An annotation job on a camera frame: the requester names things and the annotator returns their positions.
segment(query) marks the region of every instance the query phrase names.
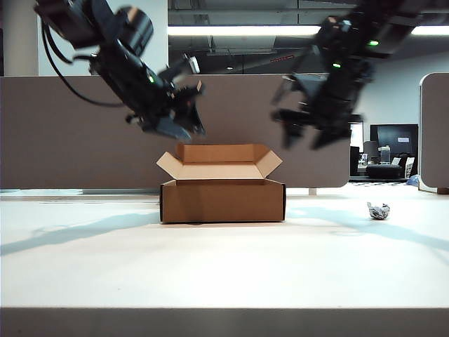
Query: blue object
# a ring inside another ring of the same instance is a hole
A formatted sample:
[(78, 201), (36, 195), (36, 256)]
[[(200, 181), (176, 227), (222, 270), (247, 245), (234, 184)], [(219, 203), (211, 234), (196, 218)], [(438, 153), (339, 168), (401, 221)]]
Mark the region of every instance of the blue object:
[(420, 176), (417, 174), (411, 176), (410, 179), (407, 180), (407, 185), (418, 187), (419, 183), (420, 183)]

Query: cardboard box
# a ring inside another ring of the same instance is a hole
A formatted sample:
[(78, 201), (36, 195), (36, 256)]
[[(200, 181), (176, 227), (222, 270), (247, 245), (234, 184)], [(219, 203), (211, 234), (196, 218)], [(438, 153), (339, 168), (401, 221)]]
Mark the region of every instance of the cardboard box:
[(268, 147), (183, 145), (157, 164), (175, 180), (161, 186), (163, 223), (282, 221), (286, 186), (266, 177), (282, 160)]

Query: box flap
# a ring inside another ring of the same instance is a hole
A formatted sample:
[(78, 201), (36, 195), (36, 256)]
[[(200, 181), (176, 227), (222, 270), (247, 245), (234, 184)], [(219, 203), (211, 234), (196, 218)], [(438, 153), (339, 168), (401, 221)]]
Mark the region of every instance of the box flap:
[(176, 155), (188, 163), (255, 163), (269, 152), (262, 144), (185, 145), (179, 143)]
[(273, 172), (279, 165), (281, 165), (282, 159), (279, 158), (273, 151), (268, 151), (262, 158), (260, 158), (256, 166), (259, 169), (262, 177), (266, 178), (271, 172)]
[(163, 156), (156, 162), (156, 164), (169, 175), (174, 177), (174, 179), (178, 179), (182, 170), (182, 162), (168, 152), (164, 153)]
[(179, 144), (176, 152), (180, 160), (166, 152), (157, 165), (177, 180), (263, 179), (282, 162), (260, 144)]

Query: crumpled paper ball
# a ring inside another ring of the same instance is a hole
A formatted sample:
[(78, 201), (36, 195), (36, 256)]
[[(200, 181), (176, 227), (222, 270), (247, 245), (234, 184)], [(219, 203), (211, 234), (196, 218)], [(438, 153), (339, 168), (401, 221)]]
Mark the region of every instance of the crumpled paper ball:
[(379, 207), (379, 206), (371, 206), (371, 203), (368, 202), (367, 205), (368, 209), (370, 210), (371, 218), (375, 220), (385, 220), (390, 214), (390, 208), (387, 204), (382, 204), (382, 206)]

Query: table surface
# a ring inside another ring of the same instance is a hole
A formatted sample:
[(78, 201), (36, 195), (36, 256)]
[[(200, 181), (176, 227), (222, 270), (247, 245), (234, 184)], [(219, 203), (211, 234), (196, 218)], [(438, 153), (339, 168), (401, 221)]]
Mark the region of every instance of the table surface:
[(155, 196), (30, 194), (1, 195), (3, 307), (449, 306), (449, 197), (416, 187), (289, 190), (284, 223), (204, 225), (160, 224)]

